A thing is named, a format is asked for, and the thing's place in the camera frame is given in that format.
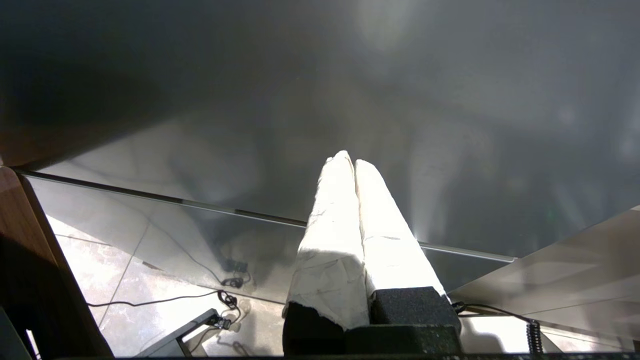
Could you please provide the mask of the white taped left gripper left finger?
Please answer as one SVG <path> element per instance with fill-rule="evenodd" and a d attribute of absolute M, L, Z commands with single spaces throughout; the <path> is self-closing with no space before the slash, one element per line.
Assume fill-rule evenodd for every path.
<path fill-rule="evenodd" d="M 286 356 L 346 351 L 346 333 L 370 325 L 354 164 L 326 159 L 295 256 L 282 317 Z"/>

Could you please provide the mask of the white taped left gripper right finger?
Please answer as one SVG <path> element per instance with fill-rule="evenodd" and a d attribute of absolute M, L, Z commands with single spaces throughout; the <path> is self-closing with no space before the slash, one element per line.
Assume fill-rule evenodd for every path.
<path fill-rule="evenodd" d="M 359 159 L 355 183 L 371 324 L 461 331 L 461 322 L 434 267 L 381 173 Z"/>

